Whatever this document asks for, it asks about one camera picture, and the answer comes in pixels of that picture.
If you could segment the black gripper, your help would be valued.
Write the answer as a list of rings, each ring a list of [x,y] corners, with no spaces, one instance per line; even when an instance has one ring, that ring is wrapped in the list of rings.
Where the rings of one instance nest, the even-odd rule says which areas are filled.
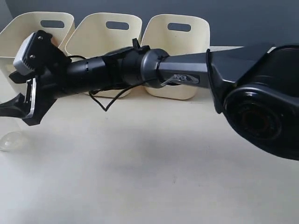
[[[33,114],[26,116],[25,96],[19,93],[13,99],[0,104],[0,116],[24,118],[28,126],[41,123],[43,116],[58,98],[63,98],[93,90],[101,90],[110,86],[110,74],[103,57],[93,57],[68,64],[54,64],[45,68],[43,74],[31,72],[22,75],[14,71],[8,77],[15,84],[31,82],[33,89],[31,99],[35,101]]]

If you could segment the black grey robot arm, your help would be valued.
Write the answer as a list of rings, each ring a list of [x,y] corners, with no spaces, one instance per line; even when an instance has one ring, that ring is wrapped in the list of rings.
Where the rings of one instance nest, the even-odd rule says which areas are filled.
[[[186,85],[210,90],[214,108],[241,137],[261,150],[289,160],[299,158],[299,47],[269,43],[236,49],[170,56],[134,42],[73,62],[51,43],[27,44],[36,50],[33,70],[10,78],[26,83],[25,94],[1,103],[2,117],[38,125],[58,98],[83,92],[124,93],[137,86],[160,89]]]

